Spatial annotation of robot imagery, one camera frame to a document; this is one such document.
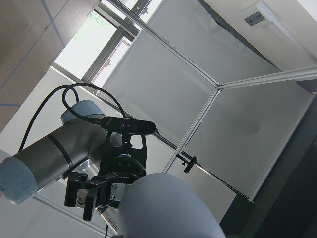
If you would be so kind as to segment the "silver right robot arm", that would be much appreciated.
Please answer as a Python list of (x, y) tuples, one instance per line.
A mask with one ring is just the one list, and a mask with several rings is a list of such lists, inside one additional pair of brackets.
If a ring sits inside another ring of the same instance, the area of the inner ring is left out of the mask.
[(130, 139), (153, 134), (155, 124), (106, 116), (91, 100), (73, 105), (61, 121), (60, 128), (2, 161), (2, 193), (19, 204), (63, 178), (68, 180), (65, 206), (78, 206), (84, 192), (84, 220), (91, 220), (97, 207), (118, 208), (114, 185), (132, 184), (146, 174), (147, 149), (134, 149)]

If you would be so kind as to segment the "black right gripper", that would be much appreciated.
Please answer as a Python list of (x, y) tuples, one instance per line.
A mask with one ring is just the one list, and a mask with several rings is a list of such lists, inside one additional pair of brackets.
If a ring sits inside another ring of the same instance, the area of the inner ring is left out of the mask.
[[(85, 199), (83, 220), (92, 219), (98, 196), (112, 196), (114, 184), (131, 185), (146, 175), (147, 145), (146, 137), (141, 135), (142, 145), (134, 148), (132, 134), (109, 132), (105, 141), (90, 155), (90, 160), (99, 169), (90, 181), (90, 189)], [(88, 175), (80, 172), (68, 174), (65, 206), (76, 206), (77, 193)]]

